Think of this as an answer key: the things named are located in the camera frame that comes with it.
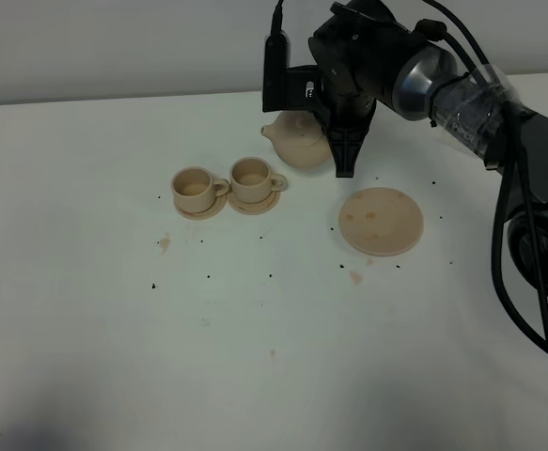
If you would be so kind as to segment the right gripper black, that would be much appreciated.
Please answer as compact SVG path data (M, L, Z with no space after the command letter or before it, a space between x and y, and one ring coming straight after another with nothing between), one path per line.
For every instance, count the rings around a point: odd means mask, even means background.
M366 96L410 121L427 117L427 101L408 87L427 48L423 34L397 22L382 2L335 2L332 17L308 39L309 50L338 96ZM352 178L368 127L327 132L337 178Z

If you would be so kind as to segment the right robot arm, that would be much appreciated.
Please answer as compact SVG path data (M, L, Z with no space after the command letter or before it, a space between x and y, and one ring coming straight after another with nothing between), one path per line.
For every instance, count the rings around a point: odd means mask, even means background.
M510 256L530 284L548 295L548 117L521 103L468 30L452 36L442 21L399 24L380 1L334 4L308 41L330 116L323 123L337 175L354 173L375 107L409 121L428 120L460 150L508 174ZM527 173L508 172L512 151L525 152Z

